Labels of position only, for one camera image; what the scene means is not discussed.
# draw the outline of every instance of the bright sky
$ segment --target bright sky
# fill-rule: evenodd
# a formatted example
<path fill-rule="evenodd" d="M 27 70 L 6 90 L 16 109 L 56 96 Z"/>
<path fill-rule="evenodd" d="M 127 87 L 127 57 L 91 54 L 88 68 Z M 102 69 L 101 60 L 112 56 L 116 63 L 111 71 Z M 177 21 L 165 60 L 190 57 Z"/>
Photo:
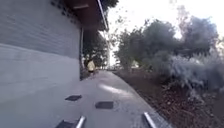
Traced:
<path fill-rule="evenodd" d="M 109 11 L 110 32 L 117 27 L 120 30 L 125 28 L 132 30 L 142 26 L 146 19 L 168 21 L 177 26 L 178 5 L 184 5 L 191 15 L 200 18 L 210 17 L 211 21 L 217 25 L 219 34 L 224 36 L 223 0 L 119 0 L 118 5 Z M 119 16 L 126 17 L 127 20 L 122 26 L 115 24 Z M 110 54 L 110 65 L 115 64 L 113 51 Z"/>

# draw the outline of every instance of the pavement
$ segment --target pavement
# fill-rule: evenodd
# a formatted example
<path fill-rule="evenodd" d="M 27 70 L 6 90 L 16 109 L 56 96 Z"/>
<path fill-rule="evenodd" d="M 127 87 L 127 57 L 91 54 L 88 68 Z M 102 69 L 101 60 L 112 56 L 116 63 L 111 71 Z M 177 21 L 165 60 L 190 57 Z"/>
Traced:
<path fill-rule="evenodd" d="M 126 82 L 111 72 L 101 71 L 77 86 L 76 114 L 85 116 L 86 128 L 148 128 L 142 114 L 148 112 L 157 128 L 171 128 Z M 113 101 L 113 109 L 96 109 L 99 101 Z"/>
<path fill-rule="evenodd" d="M 81 95 L 67 101 L 71 95 Z M 100 101 L 112 101 L 113 109 L 96 109 Z M 149 128 L 142 121 L 148 112 L 157 128 L 171 128 L 127 83 L 111 72 L 68 83 L 0 104 L 0 127 L 56 128 L 61 121 L 75 123 L 86 117 L 85 128 Z"/>

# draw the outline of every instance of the building wall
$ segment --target building wall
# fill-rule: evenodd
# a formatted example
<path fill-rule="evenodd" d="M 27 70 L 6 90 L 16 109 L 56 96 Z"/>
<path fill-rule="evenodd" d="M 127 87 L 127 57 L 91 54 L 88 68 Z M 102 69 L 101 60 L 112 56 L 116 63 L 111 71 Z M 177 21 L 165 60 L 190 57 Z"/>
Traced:
<path fill-rule="evenodd" d="M 56 121 L 40 120 L 55 112 L 55 104 L 40 95 L 60 96 L 61 89 L 51 90 L 79 81 L 80 27 L 50 0 L 0 2 L 0 127 L 48 126 Z"/>
<path fill-rule="evenodd" d="M 79 41 L 50 0 L 1 0 L 0 103 L 78 80 Z"/>

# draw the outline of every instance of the vegetation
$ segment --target vegetation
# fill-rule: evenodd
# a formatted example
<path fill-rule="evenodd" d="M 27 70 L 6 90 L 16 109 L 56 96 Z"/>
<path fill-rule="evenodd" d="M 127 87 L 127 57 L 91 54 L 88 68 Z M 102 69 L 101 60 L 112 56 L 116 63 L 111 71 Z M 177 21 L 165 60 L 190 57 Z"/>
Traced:
<path fill-rule="evenodd" d="M 132 32 L 124 31 L 115 52 L 120 65 L 130 71 L 133 62 L 137 62 L 145 71 L 172 79 L 170 83 L 178 81 L 178 85 L 190 90 L 222 87 L 223 58 L 215 47 L 216 26 L 209 19 L 189 17 L 184 9 L 181 11 L 181 39 L 174 37 L 174 26 L 159 20 Z"/>
<path fill-rule="evenodd" d="M 103 10 L 115 7 L 118 0 L 101 0 Z M 98 30 L 84 30 L 83 33 L 83 59 L 84 65 L 91 57 L 97 67 L 105 67 L 107 61 L 108 45 Z"/>

